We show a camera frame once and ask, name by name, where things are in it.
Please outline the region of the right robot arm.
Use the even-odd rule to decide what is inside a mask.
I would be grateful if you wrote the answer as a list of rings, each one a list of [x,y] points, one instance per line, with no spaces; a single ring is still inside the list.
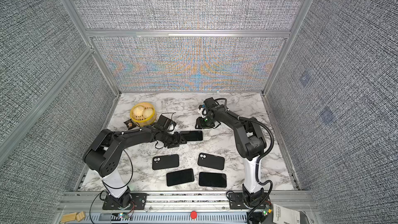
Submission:
[[[215,129],[225,124],[233,131],[235,147],[244,162],[243,202],[253,208],[267,197],[264,186],[271,181],[261,180],[260,165],[261,160],[272,151],[275,139],[264,123],[232,112],[226,104],[220,104],[220,100],[210,97],[198,106],[201,116],[195,128]]]

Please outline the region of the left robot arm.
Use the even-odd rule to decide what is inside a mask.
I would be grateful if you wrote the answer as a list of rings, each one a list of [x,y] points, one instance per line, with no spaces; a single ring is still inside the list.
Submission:
[[[102,178],[109,202],[119,209],[131,205],[131,191],[118,172],[122,153],[129,147],[160,141],[167,148],[178,147],[188,140],[179,132],[169,133],[152,126],[125,132],[103,129],[83,155],[83,162]]]

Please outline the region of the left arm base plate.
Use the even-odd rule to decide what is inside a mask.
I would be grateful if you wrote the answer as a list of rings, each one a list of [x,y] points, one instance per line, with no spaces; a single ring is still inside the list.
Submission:
[[[115,198],[108,194],[104,200],[102,210],[144,210],[147,202],[146,193],[123,194],[120,198]]]

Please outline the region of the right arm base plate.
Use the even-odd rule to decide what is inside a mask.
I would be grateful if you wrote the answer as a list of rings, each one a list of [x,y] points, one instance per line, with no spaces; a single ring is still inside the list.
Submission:
[[[242,192],[227,192],[226,194],[230,209],[252,209],[257,206],[264,198],[264,196],[257,197],[254,199],[250,199],[249,197],[244,196]]]

